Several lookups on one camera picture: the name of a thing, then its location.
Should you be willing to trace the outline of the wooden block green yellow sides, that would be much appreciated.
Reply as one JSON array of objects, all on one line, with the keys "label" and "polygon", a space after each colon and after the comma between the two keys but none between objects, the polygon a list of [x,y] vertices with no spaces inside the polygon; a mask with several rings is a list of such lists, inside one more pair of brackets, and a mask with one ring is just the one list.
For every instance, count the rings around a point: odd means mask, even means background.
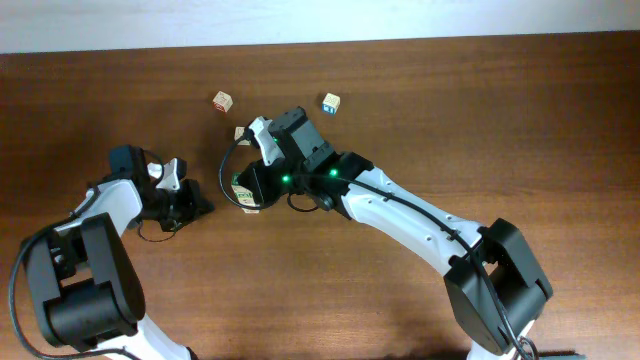
[{"label": "wooden block green yellow sides", "polygon": [[253,194],[250,190],[240,185],[233,185],[232,189],[236,195],[238,202],[242,205],[254,207],[256,205]]}]

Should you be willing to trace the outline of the wooden block number 1 red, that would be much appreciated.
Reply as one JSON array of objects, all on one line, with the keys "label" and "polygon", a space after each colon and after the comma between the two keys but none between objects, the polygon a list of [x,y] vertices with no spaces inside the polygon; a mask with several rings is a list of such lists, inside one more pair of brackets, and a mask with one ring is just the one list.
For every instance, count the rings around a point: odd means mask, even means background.
[{"label": "wooden block number 1 red", "polygon": [[231,186],[232,187],[237,187],[240,186],[239,182],[238,182],[238,177],[240,176],[239,172],[235,172],[232,174],[232,182],[231,182]]}]

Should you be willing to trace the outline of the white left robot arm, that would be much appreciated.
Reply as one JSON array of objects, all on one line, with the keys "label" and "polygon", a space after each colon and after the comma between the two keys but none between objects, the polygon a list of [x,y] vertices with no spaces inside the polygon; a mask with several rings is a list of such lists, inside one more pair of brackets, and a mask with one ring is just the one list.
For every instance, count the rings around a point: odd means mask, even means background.
[{"label": "white left robot arm", "polygon": [[167,238],[213,211],[181,158],[163,162],[133,145],[109,153],[110,172],[88,186],[67,218],[21,243],[8,285],[9,316],[22,346],[46,358],[26,338],[16,311],[16,280],[26,275],[39,330],[73,359],[196,360],[146,312],[140,279],[122,242],[128,229],[157,222]]}]

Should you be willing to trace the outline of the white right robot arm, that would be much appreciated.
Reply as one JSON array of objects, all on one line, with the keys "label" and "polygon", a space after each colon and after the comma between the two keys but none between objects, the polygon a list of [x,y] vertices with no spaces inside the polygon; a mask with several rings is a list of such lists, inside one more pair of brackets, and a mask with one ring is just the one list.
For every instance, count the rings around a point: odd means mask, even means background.
[{"label": "white right robot arm", "polygon": [[485,226],[420,199],[368,159],[337,152],[301,107],[256,118],[242,137],[261,152],[237,178],[258,208],[304,195],[316,209],[383,232],[442,276],[472,341],[469,358],[538,358],[527,334],[553,290],[515,225],[499,218]]}]

